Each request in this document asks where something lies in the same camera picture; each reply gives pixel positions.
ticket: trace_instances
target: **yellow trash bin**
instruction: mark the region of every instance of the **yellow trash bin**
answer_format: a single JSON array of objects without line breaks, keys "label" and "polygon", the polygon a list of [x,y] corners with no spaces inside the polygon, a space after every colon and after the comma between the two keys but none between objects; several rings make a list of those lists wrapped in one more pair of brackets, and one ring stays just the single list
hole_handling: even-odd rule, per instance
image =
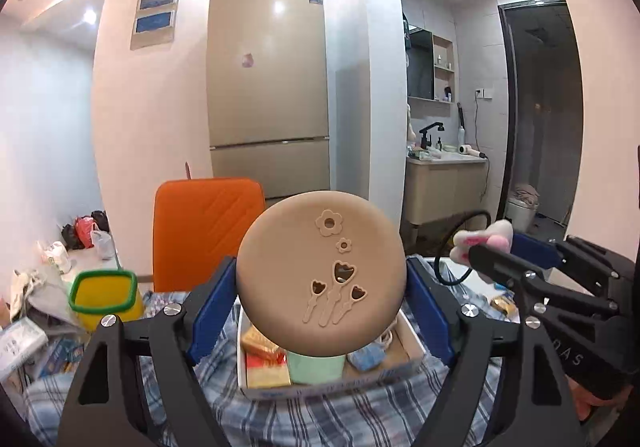
[{"label": "yellow trash bin", "polygon": [[69,293],[69,306],[90,332],[105,315],[115,314],[124,322],[139,319],[144,313],[138,279],[128,270],[79,273]]}]

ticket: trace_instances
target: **bathroom sink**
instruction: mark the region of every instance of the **bathroom sink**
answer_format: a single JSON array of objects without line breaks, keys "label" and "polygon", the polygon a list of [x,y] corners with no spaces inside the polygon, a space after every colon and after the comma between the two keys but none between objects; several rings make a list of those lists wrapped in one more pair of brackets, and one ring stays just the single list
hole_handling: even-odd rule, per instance
[{"label": "bathroom sink", "polygon": [[441,157],[429,156],[427,159],[418,160],[416,158],[407,157],[407,162],[416,165],[455,165],[468,163],[484,163],[484,158],[469,156],[468,154],[460,154],[458,152],[440,151]]}]

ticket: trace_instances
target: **orange chair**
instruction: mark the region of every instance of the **orange chair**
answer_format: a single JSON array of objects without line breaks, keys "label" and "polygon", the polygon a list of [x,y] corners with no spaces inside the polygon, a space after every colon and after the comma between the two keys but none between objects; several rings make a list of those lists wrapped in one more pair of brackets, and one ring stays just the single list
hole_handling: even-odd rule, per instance
[{"label": "orange chair", "polygon": [[264,210],[260,184],[247,178],[163,183],[154,208],[154,290],[204,283]]}]

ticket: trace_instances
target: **flower pattern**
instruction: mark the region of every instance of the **flower pattern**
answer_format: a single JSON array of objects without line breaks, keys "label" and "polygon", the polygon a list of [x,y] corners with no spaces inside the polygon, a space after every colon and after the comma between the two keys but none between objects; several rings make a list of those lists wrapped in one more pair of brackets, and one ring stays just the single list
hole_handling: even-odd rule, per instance
[{"label": "flower pattern", "polygon": [[316,219],[316,227],[324,237],[340,234],[342,231],[342,216],[337,212],[326,208],[322,215]]},{"label": "flower pattern", "polygon": [[351,252],[351,239],[346,239],[345,237],[340,238],[335,244],[335,248],[338,249],[340,253]]}]

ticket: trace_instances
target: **ceiling light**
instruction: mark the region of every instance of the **ceiling light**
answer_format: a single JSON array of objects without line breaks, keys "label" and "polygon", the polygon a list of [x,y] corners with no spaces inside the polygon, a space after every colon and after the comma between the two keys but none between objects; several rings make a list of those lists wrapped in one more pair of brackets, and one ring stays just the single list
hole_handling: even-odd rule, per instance
[{"label": "ceiling light", "polygon": [[84,15],[82,16],[82,20],[87,23],[87,24],[95,24],[95,21],[98,19],[98,16],[96,15],[95,11],[91,10],[91,8],[88,8],[86,12],[84,12]]}]

